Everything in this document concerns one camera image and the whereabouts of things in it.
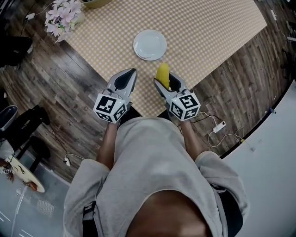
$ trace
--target marker cube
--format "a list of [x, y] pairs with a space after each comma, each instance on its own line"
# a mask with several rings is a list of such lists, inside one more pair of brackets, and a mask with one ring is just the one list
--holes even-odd
[[99, 94], [93, 111], [99, 119], [115, 124], [127, 112], [127, 107], [124, 100]]
[[170, 112], [180, 121], [185, 121], [197, 116], [200, 103], [194, 93], [171, 99]]

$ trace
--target white plate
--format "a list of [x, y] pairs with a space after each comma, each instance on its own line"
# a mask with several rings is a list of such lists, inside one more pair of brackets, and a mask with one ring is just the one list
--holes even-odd
[[157, 60], [165, 54], [166, 50], [166, 38], [159, 31], [145, 30], [134, 39], [134, 51], [143, 60]]

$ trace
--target table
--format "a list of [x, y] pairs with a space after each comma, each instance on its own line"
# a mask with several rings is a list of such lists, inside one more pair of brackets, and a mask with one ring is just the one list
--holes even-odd
[[44, 187], [36, 176], [18, 159], [13, 157], [14, 150], [7, 140], [3, 141], [0, 147], [0, 157], [4, 158], [6, 162], [12, 166], [12, 172], [24, 182], [32, 181], [37, 185], [37, 191], [44, 193]]
[[[165, 110], [153, 85], [161, 62], [191, 89], [266, 26], [253, 0], [113, 0], [84, 13], [67, 42], [106, 81], [136, 68], [131, 101], [142, 116]], [[133, 51], [135, 36], [146, 29], [160, 31], [167, 41], [165, 55], [153, 62]]]
[[34, 182], [37, 185], [38, 192], [45, 192], [45, 189], [42, 183], [38, 180], [38, 178], [36, 178], [36, 176], [26, 166], [19, 162], [18, 159], [16, 159], [13, 156], [10, 156], [5, 161], [10, 163], [10, 165], [12, 166], [12, 172], [14, 175], [19, 177], [24, 182]]

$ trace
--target black strap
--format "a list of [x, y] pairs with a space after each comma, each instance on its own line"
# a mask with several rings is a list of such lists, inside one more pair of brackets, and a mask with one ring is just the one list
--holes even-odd
[[93, 219], [95, 206], [96, 202], [92, 202], [84, 207], [82, 221], [83, 237], [98, 237], [98, 230]]
[[243, 217], [239, 205], [233, 195], [226, 189], [213, 186], [217, 190], [227, 221], [228, 237], [235, 237], [243, 225]]

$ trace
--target flowers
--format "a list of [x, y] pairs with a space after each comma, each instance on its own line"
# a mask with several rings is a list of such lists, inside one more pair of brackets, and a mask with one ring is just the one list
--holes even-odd
[[55, 0], [53, 9], [46, 13], [46, 31], [58, 37], [57, 42], [64, 40], [81, 23], [81, 5], [78, 0]]

